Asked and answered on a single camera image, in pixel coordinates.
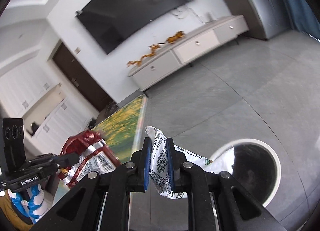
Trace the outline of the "left blue white gloved hand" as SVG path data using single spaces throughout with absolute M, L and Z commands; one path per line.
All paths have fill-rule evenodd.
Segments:
M 34 185 L 31 188 L 13 193 L 8 190 L 8 195 L 14 208 L 24 217 L 29 218 L 33 224 L 49 210 L 48 204 L 44 200 L 44 191 L 41 185 Z

